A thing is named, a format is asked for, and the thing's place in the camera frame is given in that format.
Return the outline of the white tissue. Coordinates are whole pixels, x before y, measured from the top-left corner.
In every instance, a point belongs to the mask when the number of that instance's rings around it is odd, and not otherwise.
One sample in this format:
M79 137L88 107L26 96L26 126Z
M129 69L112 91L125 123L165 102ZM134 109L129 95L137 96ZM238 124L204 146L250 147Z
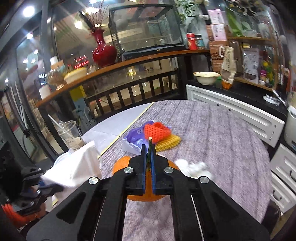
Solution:
M185 159L178 159L175 164L180 169L180 171L187 177L198 179L205 176L209 179L213 178L213 175L208 171L207 165L204 162L188 162Z

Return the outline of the orange fruit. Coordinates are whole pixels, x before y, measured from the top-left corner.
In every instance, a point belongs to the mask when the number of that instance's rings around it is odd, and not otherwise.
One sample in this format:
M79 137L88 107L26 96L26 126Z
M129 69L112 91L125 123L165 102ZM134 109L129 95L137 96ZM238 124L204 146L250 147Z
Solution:
M123 156L122 158L118 159L113 166L112 174L114 175L117 171L122 168L126 168L129 166L131 157L130 156ZM128 195L127 199L132 201L139 201L139 202L154 202L164 198L165 195L155 195L152 192L152 172L146 171L145 176L145 193L143 195Z

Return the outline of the yellow foam fruit net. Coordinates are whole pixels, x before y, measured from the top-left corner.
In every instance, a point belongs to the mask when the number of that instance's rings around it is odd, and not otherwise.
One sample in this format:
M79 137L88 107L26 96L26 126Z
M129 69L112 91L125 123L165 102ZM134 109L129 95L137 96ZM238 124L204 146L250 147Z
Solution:
M181 142L181 138L177 135L171 134L169 137L157 142L156 152L165 151L177 146Z

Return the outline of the purple plastic wrapper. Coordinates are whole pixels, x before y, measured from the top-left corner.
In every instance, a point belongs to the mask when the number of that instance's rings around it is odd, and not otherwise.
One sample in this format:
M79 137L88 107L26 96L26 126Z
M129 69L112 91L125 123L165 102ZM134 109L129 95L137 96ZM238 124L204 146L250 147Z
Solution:
M146 124L156 123L152 120L147 121L138 128L133 128L128 134L123 138L123 149L129 153L139 155L142 150L142 145L145 145L148 149L149 139L144 137L144 126Z

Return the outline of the orange foam fruit net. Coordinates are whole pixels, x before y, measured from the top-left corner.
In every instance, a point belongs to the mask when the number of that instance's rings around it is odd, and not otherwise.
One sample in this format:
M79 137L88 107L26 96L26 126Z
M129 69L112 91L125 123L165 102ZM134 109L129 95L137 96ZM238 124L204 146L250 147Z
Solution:
M144 137L152 138L152 143L158 143L171 135L171 130L161 122L146 124L144 126Z

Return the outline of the purple striped tablecloth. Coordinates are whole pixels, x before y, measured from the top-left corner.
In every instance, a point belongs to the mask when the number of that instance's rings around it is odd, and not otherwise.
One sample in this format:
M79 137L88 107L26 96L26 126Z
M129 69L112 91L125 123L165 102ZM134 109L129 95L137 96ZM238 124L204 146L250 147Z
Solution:
M127 133L147 121L170 126L181 137L176 147L160 152L170 161L204 162L211 180L262 222L269 204L269 154L257 135L228 111L201 101L153 103L100 158L102 178L112 176L115 162L133 157L123 149ZM127 201L122 240L174 240L170 197L156 202Z

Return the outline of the plastic drink cup with straw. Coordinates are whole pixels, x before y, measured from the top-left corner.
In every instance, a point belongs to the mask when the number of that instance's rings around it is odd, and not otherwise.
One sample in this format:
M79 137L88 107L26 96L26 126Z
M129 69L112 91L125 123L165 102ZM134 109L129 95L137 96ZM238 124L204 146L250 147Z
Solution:
M48 114L48 117L55 126L58 135L69 149L76 151L85 145L85 142L79 133L76 121L69 120L63 122L60 120L57 122L51 115Z

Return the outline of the cream enamel bowl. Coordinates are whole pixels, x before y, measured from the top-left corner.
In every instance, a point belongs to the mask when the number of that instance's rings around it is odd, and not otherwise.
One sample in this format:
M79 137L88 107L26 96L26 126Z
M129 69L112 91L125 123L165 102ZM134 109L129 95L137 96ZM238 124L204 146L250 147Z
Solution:
M212 85L221 76L217 72L194 72L193 75L201 85Z

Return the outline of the wooden railing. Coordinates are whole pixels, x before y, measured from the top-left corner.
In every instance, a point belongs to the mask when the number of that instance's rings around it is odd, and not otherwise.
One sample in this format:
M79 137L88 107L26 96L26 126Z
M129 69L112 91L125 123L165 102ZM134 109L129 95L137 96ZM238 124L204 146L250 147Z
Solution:
M186 84L193 78L191 57L198 55L211 64L209 50L156 53L115 63L65 85L36 106L49 126L52 110L68 120L75 118L74 98L70 95L74 89L82 92L82 100L97 122L141 104L185 99Z

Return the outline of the beige paper snack bag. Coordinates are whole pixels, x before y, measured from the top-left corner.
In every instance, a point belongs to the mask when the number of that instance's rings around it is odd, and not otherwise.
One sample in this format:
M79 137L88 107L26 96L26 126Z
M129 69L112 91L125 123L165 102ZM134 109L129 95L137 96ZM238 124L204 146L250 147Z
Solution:
M236 63L234 60L234 48L224 46L223 62L221 66L222 80L227 84L233 84L236 75Z

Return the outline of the red ceramic vase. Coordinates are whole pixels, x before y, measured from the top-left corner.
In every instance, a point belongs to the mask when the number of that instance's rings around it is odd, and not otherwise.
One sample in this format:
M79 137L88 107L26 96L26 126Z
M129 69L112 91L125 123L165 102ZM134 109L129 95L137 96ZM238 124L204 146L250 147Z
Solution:
M106 44L103 38L104 30L97 28L92 32L92 36L95 38L97 47L93 51L93 61L99 68L104 68L109 65L113 65L117 58L117 51L113 45Z

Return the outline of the grey foil snack pouch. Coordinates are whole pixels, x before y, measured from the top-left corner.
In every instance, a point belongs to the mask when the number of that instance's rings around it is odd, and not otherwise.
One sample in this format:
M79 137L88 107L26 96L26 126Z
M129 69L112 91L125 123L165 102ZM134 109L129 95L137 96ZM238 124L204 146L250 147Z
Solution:
M259 49L246 48L242 50L243 78L251 83L258 84Z

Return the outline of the red tin can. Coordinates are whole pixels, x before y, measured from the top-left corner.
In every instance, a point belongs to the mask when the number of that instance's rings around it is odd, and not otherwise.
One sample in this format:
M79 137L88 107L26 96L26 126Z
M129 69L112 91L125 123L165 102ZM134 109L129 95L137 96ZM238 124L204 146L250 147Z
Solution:
M196 43L196 37L194 33L186 33L188 40L188 47L190 50L198 50L198 46Z

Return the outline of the glass display case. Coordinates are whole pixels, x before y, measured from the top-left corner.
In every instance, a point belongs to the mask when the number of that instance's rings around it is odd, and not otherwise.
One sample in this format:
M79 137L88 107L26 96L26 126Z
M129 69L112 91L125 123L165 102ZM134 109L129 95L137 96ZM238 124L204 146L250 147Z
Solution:
M185 46L172 4L132 4L109 9L108 29L119 55Z

